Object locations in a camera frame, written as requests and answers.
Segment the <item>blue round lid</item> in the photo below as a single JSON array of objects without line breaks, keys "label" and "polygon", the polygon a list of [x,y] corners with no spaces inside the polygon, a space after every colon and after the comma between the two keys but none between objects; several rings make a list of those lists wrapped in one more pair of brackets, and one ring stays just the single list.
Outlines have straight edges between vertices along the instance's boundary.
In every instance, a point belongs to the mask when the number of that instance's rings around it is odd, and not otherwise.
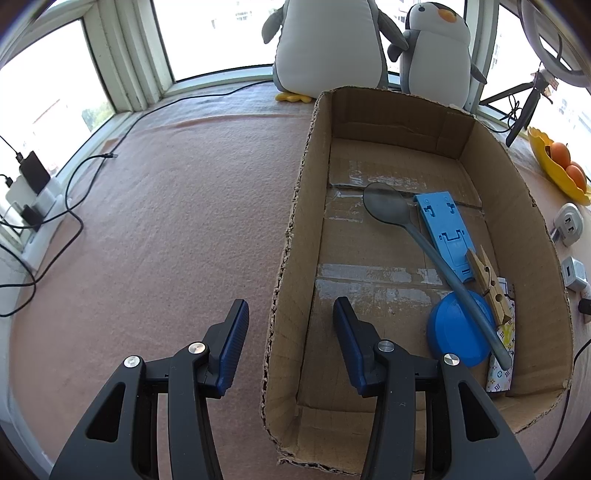
[{"label": "blue round lid", "polygon": [[469,368],[487,360],[492,351],[473,315],[455,292],[446,295],[432,309],[427,341],[434,358],[453,353]]}]

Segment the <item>wooden clothespin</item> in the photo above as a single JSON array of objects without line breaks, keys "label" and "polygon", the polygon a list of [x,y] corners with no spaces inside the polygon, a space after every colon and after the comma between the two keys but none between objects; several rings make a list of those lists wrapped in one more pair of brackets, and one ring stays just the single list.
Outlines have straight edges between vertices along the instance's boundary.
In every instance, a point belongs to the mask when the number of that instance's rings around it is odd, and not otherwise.
[{"label": "wooden clothespin", "polygon": [[512,312],[499,283],[496,271],[484,247],[477,250],[469,249],[467,258],[472,268],[482,296],[487,300],[498,327],[506,324],[512,318]]}]

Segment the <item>white usb charger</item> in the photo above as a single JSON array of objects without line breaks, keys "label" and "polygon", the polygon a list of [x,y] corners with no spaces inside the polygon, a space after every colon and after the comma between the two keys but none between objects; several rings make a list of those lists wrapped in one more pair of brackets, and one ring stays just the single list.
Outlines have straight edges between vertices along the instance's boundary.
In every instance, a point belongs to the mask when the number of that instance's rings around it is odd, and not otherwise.
[{"label": "white usb charger", "polygon": [[574,257],[568,256],[562,260],[561,271],[567,289],[582,292],[588,286],[585,266]]}]

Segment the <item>blue phone stand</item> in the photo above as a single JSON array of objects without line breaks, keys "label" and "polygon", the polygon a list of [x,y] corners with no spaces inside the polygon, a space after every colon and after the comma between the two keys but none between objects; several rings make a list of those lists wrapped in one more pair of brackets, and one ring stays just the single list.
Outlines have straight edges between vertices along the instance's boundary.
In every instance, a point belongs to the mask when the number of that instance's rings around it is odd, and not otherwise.
[{"label": "blue phone stand", "polygon": [[474,279],[468,251],[474,243],[460,210],[448,191],[415,196],[435,248],[463,283]]}]

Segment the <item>white round plug-in device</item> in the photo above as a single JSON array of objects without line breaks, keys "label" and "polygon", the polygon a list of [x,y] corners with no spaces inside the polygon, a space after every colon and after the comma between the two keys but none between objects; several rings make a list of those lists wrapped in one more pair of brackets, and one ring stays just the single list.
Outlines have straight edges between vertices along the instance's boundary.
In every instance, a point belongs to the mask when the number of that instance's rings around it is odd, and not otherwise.
[{"label": "white round plug-in device", "polygon": [[561,241],[565,247],[576,243],[583,235],[583,217],[573,203],[564,204],[553,220],[550,236],[554,243]]}]

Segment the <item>grey plastic spoon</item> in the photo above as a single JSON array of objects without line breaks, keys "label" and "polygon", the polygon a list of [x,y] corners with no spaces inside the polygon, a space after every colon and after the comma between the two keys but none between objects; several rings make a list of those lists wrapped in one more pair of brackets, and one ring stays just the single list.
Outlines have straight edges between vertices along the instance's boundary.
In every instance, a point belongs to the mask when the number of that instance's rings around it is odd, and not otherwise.
[{"label": "grey plastic spoon", "polygon": [[377,221],[400,226],[409,233],[440,270],[449,286],[456,293],[459,302],[473,317],[484,338],[488,341],[500,366],[504,370],[508,370],[512,367],[513,363],[511,355],[502,344],[496,331],[488,323],[488,319],[482,308],[473,299],[469,290],[447,264],[442,255],[412,223],[410,218],[410,207],[401,193],[385,183],[370,183],[365,189],[363,189],[363,206],[365,206],[370,216],[374,217]]}]

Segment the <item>black cylinder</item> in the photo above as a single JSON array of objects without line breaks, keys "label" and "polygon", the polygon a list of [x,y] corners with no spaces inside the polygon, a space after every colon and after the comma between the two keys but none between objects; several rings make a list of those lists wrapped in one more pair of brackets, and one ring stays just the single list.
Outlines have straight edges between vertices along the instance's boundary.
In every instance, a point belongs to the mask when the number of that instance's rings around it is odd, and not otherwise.
[{"label": "black cylinder", "polygon": [[578,311],[583,315],[591,315],[591,300],[581,298],[578,302]]}]

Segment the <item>open cardboard box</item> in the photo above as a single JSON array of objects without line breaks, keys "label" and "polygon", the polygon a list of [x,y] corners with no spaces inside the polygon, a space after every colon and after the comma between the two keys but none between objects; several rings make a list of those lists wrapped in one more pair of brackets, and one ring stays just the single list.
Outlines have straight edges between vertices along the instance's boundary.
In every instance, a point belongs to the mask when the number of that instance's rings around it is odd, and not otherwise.
[{"label": "open cardboard box", "polygon": [[446,191],[476,246],[516,295],[510,390],[495,405],[515,433],[570,385],[571,314],[545,219],[506,148],[472,116],[421,97],[342,87],[315,103],[271,300],[263,425],[280,461],[338,474],[362,470],[375,403],[353,389],[332,305],[412,354],[428,354],[431,309],[448,286],[402,228],[374,219],[363,188],[413,198]]}]

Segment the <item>white power strip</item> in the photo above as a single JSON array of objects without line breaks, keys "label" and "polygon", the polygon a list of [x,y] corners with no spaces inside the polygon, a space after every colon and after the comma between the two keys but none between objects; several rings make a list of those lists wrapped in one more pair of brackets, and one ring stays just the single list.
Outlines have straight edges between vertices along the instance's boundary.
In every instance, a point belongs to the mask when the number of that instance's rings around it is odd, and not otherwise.
[{"label": "white power strip", "polygon": [[42,220],[51,221],[40,225],[37,230],[26,229],[22,232],[22,260],[33,271],[37,272],[49,243],[58,226],[64,219],[65,204],[63,185],[55,177],[51,177],[44,189],[36,194],[22,176],[18,176],[6,194],[9,205],[21,214],[28,206]]}]

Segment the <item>orange fruit lower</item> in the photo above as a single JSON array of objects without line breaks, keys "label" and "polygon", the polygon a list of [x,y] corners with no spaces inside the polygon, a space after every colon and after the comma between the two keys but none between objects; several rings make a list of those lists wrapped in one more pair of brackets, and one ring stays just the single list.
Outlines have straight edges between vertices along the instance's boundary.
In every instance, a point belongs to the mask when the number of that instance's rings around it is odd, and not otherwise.
[{"label": "orange fruit lower", "polygon": [[565,171],[581,191],[587,191],[587,178],[583,169],[578,164],[571,162]]}]

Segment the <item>orange fruit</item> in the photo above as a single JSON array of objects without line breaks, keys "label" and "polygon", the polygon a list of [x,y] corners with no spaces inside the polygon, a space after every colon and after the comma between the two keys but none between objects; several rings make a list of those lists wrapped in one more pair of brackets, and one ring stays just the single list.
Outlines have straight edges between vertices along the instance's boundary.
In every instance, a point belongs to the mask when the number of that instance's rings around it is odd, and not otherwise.
[{"label": "orange fruit", "polygon": [[568,147],[561,142],[553,142],[549,147],[550,158],[564,170],[571,164],[571,155]]},{"label": "orange fruit", "polygon": [[581,191],[587,191],[587,178],[583,169],[578,164],[571,162],[565,171]]}]

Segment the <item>orange fruit upper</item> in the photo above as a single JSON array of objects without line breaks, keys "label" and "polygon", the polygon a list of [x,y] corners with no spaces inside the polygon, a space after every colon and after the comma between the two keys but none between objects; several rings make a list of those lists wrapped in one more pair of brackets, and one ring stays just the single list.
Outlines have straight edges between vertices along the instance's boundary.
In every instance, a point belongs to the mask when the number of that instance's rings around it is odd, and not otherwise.
[{"label": "orange fruit upper", "polygon": [[571,155],[568,147],[561,142],[553,142],[549,147],[550,158],[564,170],[571,164]]}]

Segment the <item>yellow fruit bowl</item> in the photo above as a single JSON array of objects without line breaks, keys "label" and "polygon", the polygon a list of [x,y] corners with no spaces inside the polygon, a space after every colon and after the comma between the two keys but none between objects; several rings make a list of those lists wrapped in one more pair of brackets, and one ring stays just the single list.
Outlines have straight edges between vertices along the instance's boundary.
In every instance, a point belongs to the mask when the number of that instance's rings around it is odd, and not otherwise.
[{"label": "yellow fruit bowl", "polygon": [[528,128],[527,135],[531,150],[547,176],[575,203],[589,206],[590,190],[584,192],[580,189],[567,172],[546,153],[546,147],[553,143],[548,135],[534,127]]}]

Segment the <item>black tripod stand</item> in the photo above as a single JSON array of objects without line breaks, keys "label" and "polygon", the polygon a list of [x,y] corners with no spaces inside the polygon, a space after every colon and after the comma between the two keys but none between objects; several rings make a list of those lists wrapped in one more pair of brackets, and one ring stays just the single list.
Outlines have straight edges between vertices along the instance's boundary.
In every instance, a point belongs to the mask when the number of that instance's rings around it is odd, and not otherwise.
[{"label": "black tripod stand", "polygon": [[[529,126],[541,98],[546,98],[552,103],[546,90],[554,80],[554,76],[547,69],[542,68],[533,74],[532,81],[518,84],[479,101],[479,105],[483,107],[490,107],[493,103],[505,98],[510,101],[510,111],[502,116],[502,119],[507,121],[507,127],[504,130],[495,130],[495,133],[507,134],[505,139],[507,147],[510,147],[521,131]],[[525,103],[521,104],[516,95],[525,91],[528,91],[529,95]]]}]

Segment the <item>large plush penguin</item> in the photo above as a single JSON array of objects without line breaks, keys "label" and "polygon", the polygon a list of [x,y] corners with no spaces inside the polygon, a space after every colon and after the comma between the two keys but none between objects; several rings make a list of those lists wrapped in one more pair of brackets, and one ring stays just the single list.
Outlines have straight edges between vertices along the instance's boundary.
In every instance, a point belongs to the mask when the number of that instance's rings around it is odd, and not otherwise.
[{"label": "large plush penguin", "polygon": [[277,102],[310,103],[342,86],[386,88],[388,62],[409,41],[374,1],[287,1],[262,28],[263,42],[276,39],[273,84]]}]

